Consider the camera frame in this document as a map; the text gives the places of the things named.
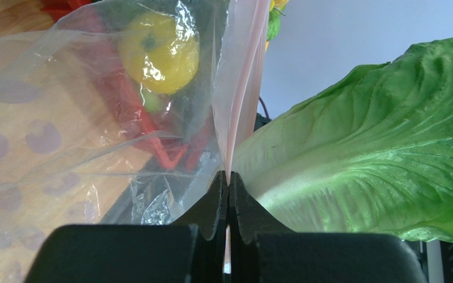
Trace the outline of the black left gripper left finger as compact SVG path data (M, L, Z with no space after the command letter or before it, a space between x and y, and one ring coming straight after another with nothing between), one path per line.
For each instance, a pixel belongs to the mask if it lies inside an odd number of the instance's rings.
M169 225L66 225L44 241L26 282L228 282L225 172Z

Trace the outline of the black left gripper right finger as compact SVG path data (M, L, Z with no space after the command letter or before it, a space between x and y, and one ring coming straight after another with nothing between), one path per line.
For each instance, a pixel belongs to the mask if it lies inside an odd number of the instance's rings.
M297 233L248 192L229 185L232 282L425 282L402 240L368 233Z

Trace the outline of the clear zip top bag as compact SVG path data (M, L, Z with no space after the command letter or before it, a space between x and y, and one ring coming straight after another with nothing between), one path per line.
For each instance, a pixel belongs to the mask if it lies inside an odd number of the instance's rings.
M0 37L0 282L215 282L269 1L100 1Z

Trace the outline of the red plastic tray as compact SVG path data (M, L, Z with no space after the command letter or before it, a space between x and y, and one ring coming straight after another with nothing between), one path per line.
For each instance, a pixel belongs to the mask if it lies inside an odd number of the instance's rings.
M42 11L57 31L75 31L73 41L56 52L68 75L79 75L93 88L91 98L103 101L132 148L148 152L163 169L195 170L213 137L210 68L216 44L209 31L208 1L44 1ZM135 82L123 66L118 43L126 27L145 12L187 14L193 18L199 43L199 67L184 88L159 94Z

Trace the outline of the yellow toy lemon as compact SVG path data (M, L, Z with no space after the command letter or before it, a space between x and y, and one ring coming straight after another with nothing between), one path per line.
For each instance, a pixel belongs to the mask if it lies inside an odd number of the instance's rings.
M126 27L118 52L127 74L159 94L184 88L199 67L198 36L187 14L139 15Z

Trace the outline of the green toy lettuce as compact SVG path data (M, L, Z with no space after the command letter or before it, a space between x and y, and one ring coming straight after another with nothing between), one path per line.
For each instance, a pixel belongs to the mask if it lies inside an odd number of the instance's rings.
M355 67L237 146L232 169L297 232L453 242L453 38Z

